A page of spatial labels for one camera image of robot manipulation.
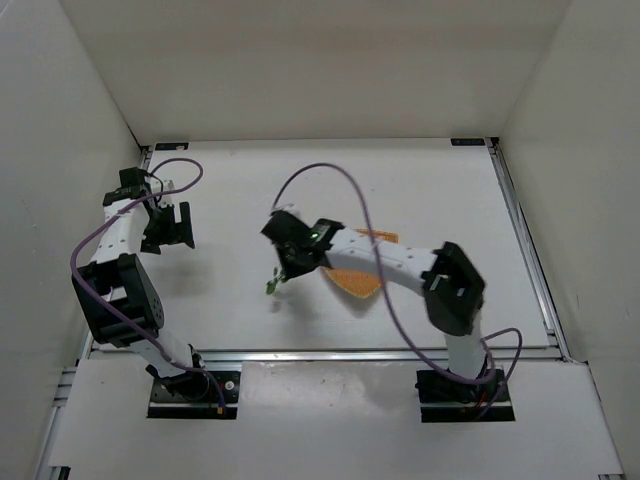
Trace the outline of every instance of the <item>table surface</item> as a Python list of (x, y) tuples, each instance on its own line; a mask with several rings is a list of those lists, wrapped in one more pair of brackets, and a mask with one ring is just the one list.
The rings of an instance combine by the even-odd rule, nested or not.
[[(166, 327), (197, 349), (335, 350), (404, 348), (377, 292), (361, 300), (323, 272), (265, 294), (277, 258), (260, 235), (274, 196), (296, 169), (334, 162), (360, 183), (374, 228), (406, 246), (458, 243), (487, 283), (483, 332), (517, 326), (526, 346), (548, 338), (500, 186), (486, 147), (452, 147), (448, 139), (197, 142), (186, 151), (157, 151), (151, 166), (175, 156), (201, 162), (203, 180), (173, 201), (189, 201), (196, 241), (163, 247), (143, 264), (163, 302)], [(169, 164), (157, 175), (184, 185), (195, 175)], [(299, 177), (283, 203), (307, 223), (320, 217), (364, 227), (347, 181), (317, 169)], [(444, 348), (423, 299), (389, 285), (409, 334), (424, 348)], [(515, 338), (492, 341), (513, 346)]]
[(422, 424), (420, 363), (245, 363), (238, 419), (147, 419), (144, 360), (83, 360), (50, 464), (70, 480), (585, 480), (621, 473), (589, 369), (522, 362), (515, 422)]

